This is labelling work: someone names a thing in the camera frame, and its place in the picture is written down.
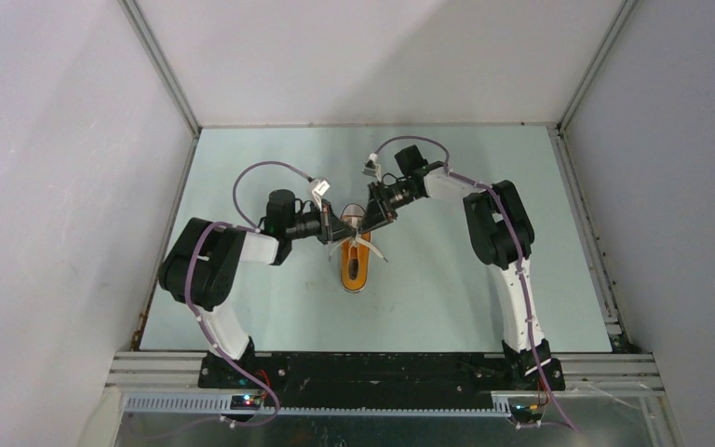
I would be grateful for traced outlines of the white shoelace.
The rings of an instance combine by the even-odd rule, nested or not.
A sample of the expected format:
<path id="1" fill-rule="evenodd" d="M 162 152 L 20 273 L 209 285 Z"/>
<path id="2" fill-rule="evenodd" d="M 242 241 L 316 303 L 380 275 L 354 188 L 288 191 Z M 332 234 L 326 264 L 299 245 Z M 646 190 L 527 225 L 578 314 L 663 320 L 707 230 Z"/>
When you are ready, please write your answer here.
<path id="1" fill-rule="evenodd" d="M 349 211 L 349 212 L 347 212 L 345 210 L 342 213 L 342 218 L 345 218 L 347 223 L 350 226 L 352 226 L 355 230 L 358 230 L 360 225 L 362 224 L 363 215 L 364 215 L 364 212 L 362 210 Z M 347 243 L 348 249 L 364 247 L 364 248 L 370 250 L 373 254 L 378 256 L 383 261 L 388 262 L 388 259 L 382 254 L 382 252 L 377 247 L 375 247 L 371 242 L 369 242 L 367 239 L 365 239 L 360 233 L 356 233 L 354 236 L 347 237 L 339 242 L 332 243 L 331 248 L 328 249 L 328 252 L 327 252 L 328 261 L 330 261 L 333 254 L 338 249 L 340 249 L 342 247 L 344 242 Z"/>

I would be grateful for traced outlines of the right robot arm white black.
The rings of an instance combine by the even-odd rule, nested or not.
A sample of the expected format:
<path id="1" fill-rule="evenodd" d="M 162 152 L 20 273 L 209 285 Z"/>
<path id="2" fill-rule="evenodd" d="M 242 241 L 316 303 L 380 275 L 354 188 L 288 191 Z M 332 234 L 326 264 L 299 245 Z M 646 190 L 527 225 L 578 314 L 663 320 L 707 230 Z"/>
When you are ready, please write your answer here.
<path id="1" fill-rule="evenodd" d="M 448 167 L 430 163 L 412 145 L 395 159 L 400 178 L 383 181 L 378 155 L 364 167 L 374 180 L 359 231 L 367 233 L 391 224 L 398 209 L 422 198 L 458 202 L 463 206 L 470 245 L 487 266 L 498 292 L 503 318 L 504 375 L 517 389 L 536 383 L 551 361 L 549 344 L 536 315 L 530 278 L 535 233 L 519 192 L 510 181 L 486 184 Z"/>

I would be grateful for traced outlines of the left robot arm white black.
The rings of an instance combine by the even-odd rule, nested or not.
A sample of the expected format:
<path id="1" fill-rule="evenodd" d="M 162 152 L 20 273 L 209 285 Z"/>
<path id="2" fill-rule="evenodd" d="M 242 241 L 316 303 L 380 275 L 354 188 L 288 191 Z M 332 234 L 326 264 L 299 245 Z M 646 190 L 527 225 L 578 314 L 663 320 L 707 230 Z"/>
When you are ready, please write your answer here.
<path id="1" fill-rule="evenodd" d="M 352 218 L 341 219 L 330 202 L 298 208 L 302 200 L 290 190 L 269 194 L 263 226 L 250 230 L 198 218 L 184 227 L 158 270 L 159 286 L 194 313 L 209 350 L 225 359 L 222 377 L 234 387 L 246 387 L 257 375 L 256 361 L 245 353 L 252 346 L 228 302 L 238 268 L 245 263 L 279 266 L 292 242 L 314 237 L 323 244 L 358 233 Z"/>

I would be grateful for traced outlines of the orange canvas sneaker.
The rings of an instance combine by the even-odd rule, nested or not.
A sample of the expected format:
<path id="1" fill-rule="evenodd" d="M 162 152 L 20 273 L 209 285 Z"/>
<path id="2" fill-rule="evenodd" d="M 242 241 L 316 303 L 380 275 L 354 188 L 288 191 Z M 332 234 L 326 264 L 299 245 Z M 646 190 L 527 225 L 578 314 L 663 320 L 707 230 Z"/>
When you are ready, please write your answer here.
<path id="1" fill-rule="evenodd" d="M 344 211 L 365 210 L 357 203 L 348 204 Z M 368 283 L 369 259 L 371 251 L 364 247 L 348 249 L 344 242 L 340 248 L 340 279 L 346 291 L 357 293 L 362 291 Z"/>

